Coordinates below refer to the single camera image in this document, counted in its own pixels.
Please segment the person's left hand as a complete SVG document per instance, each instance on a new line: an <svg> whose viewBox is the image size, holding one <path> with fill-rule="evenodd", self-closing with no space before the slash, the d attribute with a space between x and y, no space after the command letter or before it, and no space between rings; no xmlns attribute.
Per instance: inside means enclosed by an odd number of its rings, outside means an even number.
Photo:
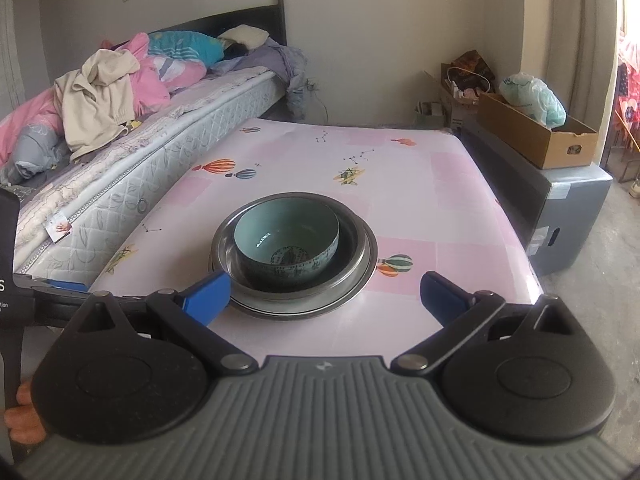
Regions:
<svg viewBox="0 0 640 480"><path fill-rule="evenodd" d="M32 403L32 382L23 382L16 393L17 406L8 408L3 419L10 439L18 444L36 445L46 440L46 430Z"/></svg>

